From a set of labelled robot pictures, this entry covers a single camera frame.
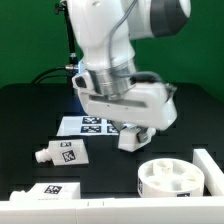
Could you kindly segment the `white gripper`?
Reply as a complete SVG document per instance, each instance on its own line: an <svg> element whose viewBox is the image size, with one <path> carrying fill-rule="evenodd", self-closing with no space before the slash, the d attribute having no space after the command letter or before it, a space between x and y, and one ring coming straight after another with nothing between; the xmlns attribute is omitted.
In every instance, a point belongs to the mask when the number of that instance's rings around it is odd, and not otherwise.
<svg viewBox="0 0 224 224"><path fill-rule="evenodd" d="M158 130L166 130L177 118L173 95L161 82L137 82L114 100L95 91L87 71L73 78L73 86L90 116Z"/></svg>

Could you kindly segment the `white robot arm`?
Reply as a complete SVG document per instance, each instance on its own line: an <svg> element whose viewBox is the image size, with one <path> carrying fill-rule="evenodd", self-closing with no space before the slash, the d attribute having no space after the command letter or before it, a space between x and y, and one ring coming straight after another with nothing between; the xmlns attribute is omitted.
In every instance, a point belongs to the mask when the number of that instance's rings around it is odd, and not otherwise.
<svg viewBox="0 0 224 224"><path fill-rule="evenodd" d="M73 78L84 111L140 127L167 129L176 119L175 88L134 64L136 39L177 34L190 0L67 0L84 70Z"/></svg>

